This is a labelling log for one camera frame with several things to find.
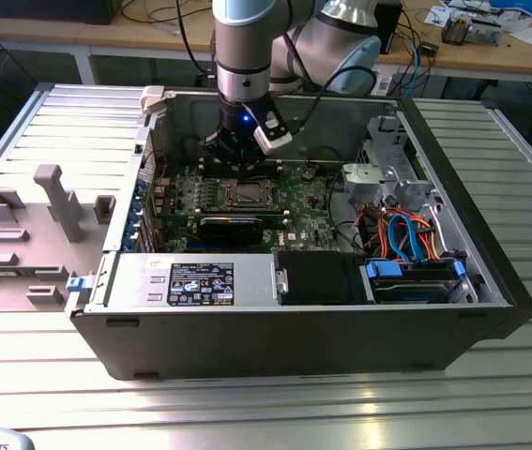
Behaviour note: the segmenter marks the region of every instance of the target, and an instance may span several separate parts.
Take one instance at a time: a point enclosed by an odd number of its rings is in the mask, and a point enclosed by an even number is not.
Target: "black computer case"
[[[122,0],[0,0],[0,18],[108,25]]]

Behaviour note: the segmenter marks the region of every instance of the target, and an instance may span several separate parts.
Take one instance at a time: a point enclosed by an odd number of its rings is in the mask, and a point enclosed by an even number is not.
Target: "desk clutter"
[[[444,0],[425,23],[441,26],[443,42],[498,45],[509,33],[532,45],[532,0]]]

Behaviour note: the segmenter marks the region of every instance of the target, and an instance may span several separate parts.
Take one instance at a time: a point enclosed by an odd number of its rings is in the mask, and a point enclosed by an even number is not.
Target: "side panel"
[[[439,370],[507,314],[93,313],[72,321],[112,377],[134,380]]]
[[[513,312],[509,320],[487,337],[506,338],[532,317],[532,298],[416,104],[404,99],[402,110],[412,143],[418,146],[421,156],[433,167],[433,181],[445,190],[455,206],[459,219],[503,297],[516,307],[511,308]]]

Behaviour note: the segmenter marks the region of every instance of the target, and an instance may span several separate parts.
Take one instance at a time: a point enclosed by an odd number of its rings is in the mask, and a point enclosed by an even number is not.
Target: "blue latch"
[[[461,261],[454,262],[453,268],[455,269],[455,273],[460,279],[463,279],[465,277],[465,267]]]
[[[374,260],[366,266],[368,278],[402,278],[403,271],[396,261]]]
[[[93,277],[71,277],[68,279],[66,289],[69,293],[83,293],[93,289]]]

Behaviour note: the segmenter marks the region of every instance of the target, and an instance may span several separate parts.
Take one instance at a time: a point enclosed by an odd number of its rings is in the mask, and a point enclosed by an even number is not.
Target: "computer case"
[[[0,0],[0,18],[108,25],[122,0]]]
[[[387,54],[390,51],[402,8],[401,0],[378,0],[374,16],[378,21],[377,35],[382,41],[380,54]]]

